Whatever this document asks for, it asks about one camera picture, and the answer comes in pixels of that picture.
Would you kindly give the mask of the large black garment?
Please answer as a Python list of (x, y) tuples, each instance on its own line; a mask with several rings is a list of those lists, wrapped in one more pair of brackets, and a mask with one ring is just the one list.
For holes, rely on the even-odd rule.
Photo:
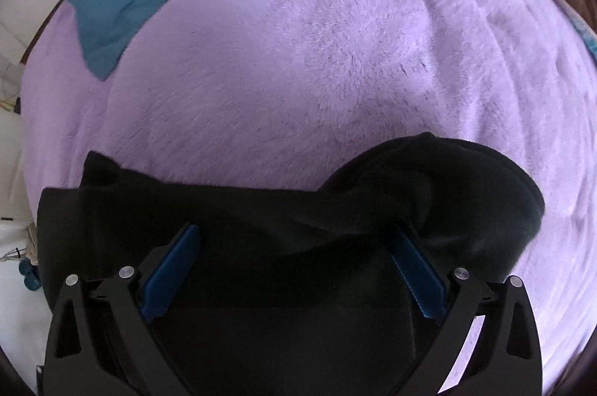
[[(537, 395), (535, 320), (512, 272), (543, 195), (504, 155), (429, 133), (352, 160), (314, 191), (166, 184), (87, 155), (38, 205), (53, 318), (44, 395)], [(140, 312), (140, 266), (187, 225), (193, 271)], [(445, 283), (425, 318), (392, 254)]]

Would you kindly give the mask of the purple fluffy bed blanket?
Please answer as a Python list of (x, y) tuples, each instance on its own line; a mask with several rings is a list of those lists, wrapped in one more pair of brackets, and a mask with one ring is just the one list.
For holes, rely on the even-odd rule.
[(596, 65), (553, 0), (169, 0), (105, 81), (63, 4), (24, 69), (31, 205), (89, 151), (189, 184), (315, 189), (430, 131), (507, 155), (546, 215), (516, 266), (543, 387), (596, 326)]

